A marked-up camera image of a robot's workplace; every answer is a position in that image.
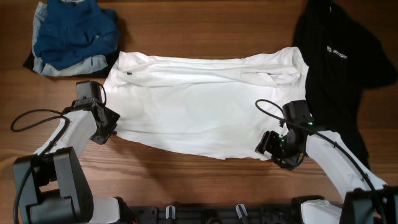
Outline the white t-shirt black print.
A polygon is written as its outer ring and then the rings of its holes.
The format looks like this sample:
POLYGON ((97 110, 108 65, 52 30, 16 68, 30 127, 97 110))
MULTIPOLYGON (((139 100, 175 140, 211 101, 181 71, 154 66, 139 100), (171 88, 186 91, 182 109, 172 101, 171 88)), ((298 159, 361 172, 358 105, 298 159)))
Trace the white t-shirt black print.
POLYGON ((205 60, 121 52, 105 83, 128 141, 182 154, 270 159, 255 148, 279 126, 280 107, 305 97, 308 66, 296 47, 205 60))

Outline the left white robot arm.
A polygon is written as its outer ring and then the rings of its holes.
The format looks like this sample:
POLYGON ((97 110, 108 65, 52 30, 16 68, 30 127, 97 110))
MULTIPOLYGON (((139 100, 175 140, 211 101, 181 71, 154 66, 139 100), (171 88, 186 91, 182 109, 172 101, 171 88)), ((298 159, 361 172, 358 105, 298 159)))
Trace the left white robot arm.
POLYGON ((66 108, 60 125, 33 155, 13 164, 14 223, 120 223, 118 198, 91 193, 79 156, 88 141, 104 144, 119 115, 99 103, 66 108))

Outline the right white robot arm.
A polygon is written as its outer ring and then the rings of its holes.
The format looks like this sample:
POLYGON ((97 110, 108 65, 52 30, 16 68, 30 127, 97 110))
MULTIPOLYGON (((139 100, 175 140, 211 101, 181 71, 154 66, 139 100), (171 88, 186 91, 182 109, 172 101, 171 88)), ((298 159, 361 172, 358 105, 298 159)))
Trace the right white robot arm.
POLYGON ((295 223, 397 223, 397 187, 373 174, 332 131, 294 127, 281 137, 267 131, 255 151, 269 153, 279 167, 292 170, 304 157, 313 159, 338 190, 343 204, 320 196, 292 200, 295 223))

